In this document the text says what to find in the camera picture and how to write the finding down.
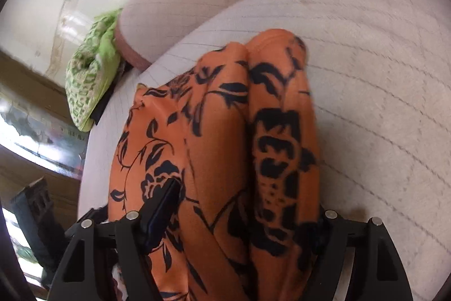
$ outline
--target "orange garment with black print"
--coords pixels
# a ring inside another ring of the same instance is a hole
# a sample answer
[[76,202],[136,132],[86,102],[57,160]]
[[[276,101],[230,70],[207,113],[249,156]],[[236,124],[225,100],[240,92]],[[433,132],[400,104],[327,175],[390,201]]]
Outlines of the orange garment with black print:
[[180,206],[149,255],[164,300],[297,301],[319,214],[306,49],[285,30],[208,52],[159,88],[139,85],[110,175],[110,221],[168,178]]

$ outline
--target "silver screw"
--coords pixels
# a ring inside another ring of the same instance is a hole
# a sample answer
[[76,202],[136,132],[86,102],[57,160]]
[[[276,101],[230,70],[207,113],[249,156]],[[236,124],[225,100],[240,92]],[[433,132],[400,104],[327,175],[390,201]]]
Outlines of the silver screw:
[[373,222],[373,224],[375,224],[376,226],[380,226],[384,223],[379,217],[372,217],[371,222]]
[[125,216],[128,220],[135,220],[138,218],[139,213],[137,211],[130,211]]
[[91,227],[91,225],[92,225],[92,221],[90,219],[82,221],[82,227],[83,228]]
[[326,217],[330,220],[334,220],[338,217],[338,214],[335,211],[328,210],[326,211]]

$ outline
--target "orange fabric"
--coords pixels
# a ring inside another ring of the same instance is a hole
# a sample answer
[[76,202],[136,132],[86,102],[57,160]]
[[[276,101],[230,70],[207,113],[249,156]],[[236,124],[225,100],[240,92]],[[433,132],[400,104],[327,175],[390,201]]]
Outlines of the orange fabric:
[[294,301],[309,275],[319,156],[303,42],[268,30],[138,86],[110,175],[110,221],[173,177],[180,207],[149,255],[165,300]]

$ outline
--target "green cloth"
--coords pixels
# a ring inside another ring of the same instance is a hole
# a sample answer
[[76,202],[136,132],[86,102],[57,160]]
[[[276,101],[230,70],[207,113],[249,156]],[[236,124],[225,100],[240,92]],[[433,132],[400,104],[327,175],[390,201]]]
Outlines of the green cloth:
[[66,95],[75,126],[88,132],[89,118],[113,81],[120,63],[114,45],[114,29],[120,9],[105,13],[96,21],[66,69]]

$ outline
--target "green patterned cloth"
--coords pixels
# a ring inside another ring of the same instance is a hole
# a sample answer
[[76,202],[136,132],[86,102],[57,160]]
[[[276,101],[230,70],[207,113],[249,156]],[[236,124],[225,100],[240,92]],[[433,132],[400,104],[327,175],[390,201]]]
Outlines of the green patterned cloth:
[[83,43],[66,69],[66,95],[75,126],[82,132],[91,130],[89,118],[113,81],[120,63],[114,45],[114,28],[120,10],[96,18]]

